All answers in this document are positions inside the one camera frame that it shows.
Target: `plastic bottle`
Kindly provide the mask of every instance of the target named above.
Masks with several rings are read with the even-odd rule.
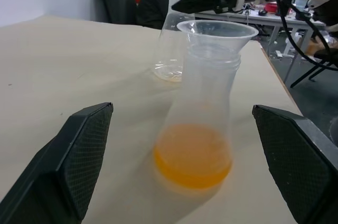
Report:
[[[152,65],[153,72],[161,79],[179,82],[182,79],[183,51],[186,48],[186,35],[179,33],[177,24],[194,20],[194,14],[184,14],[171,9],[179,0],[169,0],[168,14],[165,19]]]
[[[219,184],[229,173],[229,96],[241,48],[258,31],[223,21],[188,21],[189,37],[180,93],[154,146],[157,169],[194,189]]]

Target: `black cable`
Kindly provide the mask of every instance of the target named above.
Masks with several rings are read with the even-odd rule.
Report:
[[[324,44],[324,47],[327,51],[327,53],[329,54],[330,58],[332,57],[331,55],[331,50],[330,50],[330,47],[328,46],[326,40],[324,39],[323,35],[319,32],[319,30],[317,29],[317,27],[309,20],[307,19],[304,14],[299,11],[294,5],[292,5],[289,1],[287,0],[283,0],[283,2],[285,4],[287,4],[288,6],[290,6],[296,13],[300,14],[301,18],[313,29],[314,33],[316,33],[318,35],[318,37],[321,39],[321,41],[323,42]],[[305,55],[302,50],[298,47],[298,45],[296,44],[296,42],[293,40],[291,34],[289,33],[288,31],[288,26],[287,26],[287,22],[285,20],[285,16],[281,13],[281,1],[280,0],[276,0],[276,3],[278,5],[278,10],[280,12],[280,18],[281,18],[281,22],[283,24],[283,28],[286,32],[286,35],[290,41],[290,43],[292,44],[292,46],[295,48],[295,50],[299,53],[299,55],[301,55],[304,59],[306,59],[308,62],[310,62],[311,64],[314,64],[320,68],[323,68],[323,69],[327,69],[327,70],[332,70],[332,71],[338,71],[338,68],[332,68],[332,67],[328,67],[328,66],[325,66],[323,64],[319,64],[315,61],[313,61],[312,59],[310,59],[307,55]]]

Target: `white desk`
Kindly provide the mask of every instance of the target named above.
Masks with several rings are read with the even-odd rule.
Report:
[[[247,16],[245,14],[235,14],[235,13],[223,13],[223,14],[216,14],[214,11],[206,11],[202,13],[198,13],[195,15],[196,17],[200,18],[207,18],[207,19],[213,19],[213,20],[221,20],[221,21],[230,21],[230,22],[240,22],[240,23],[249,23],[249,24],[260,24],[260,25],[266,25],[266,26],[274,26],[274,30],[271,34],[270,41],[268,46],[270,46],[277,38],[277,34],[279,32],[279,29],[283,27],[283,24],[281,22],[280,16],[274,15],[274,14],[267,14],[266,16],[259,16],[258,11],[250,11],[250,15]],[[306,22],[299,21],[295,19],[294,16],[287,16],[286,22],[288,24],[288,27],[293,29],[292,36],[294,37],[296,32],[300,29],[305,30],[305,34],[302,40],[301,44],[301,50],[305,53],[306,49],[309,45],[311,36],[313,34],[313,30],[306,24]],[[314,22],[314,25],[319,29],[324,29],[325,24],[322,22]],[[289,51],[290,46],[287,46],[287,48],[284,51],[284,54],[287,54]],[[291,69],[296,61],[296,59],[300,56],[295,56],[292,60],[292,63],[289,67],[289,70],[286,74],[286,77],[284,79],[284,82],[287,81],[288,76],[291,72]]]
[[[43,17],[0,28],[0,199],[68,116],[114,104],[102,170],[83,223],[293,224],[261,147],[254,104],[298,113],[258,42],[231,94],[234,166],[213,196],[175,194],[151,150],[179,87],[149,70],[159,31]]]

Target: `orange juice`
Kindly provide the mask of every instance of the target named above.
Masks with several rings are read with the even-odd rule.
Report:
[[[164,129],[154,147],[154,159],[166,178],[194,189],[220,183],[231,168],[230,149],[223,135],[199,124]]]

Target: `floor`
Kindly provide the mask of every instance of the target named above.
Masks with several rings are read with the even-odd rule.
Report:
[[[286,35],[281,33],[277,43],[271,45],[269,49],[269,57],[282,79],[285,78],[292,59],[279,59],[275,51],[284,51],[285,38]],[[267,50],[269,38],[258,37],[258,39]],[[312,65],[306,61],[295,64],[286,86],[303,116],[309,118],[327,137],[330,137],[330,126],[338,119],[338,72],[325,70],[314,78],[315,82],[306,78],[291,89],[290,85],[310,68]]]

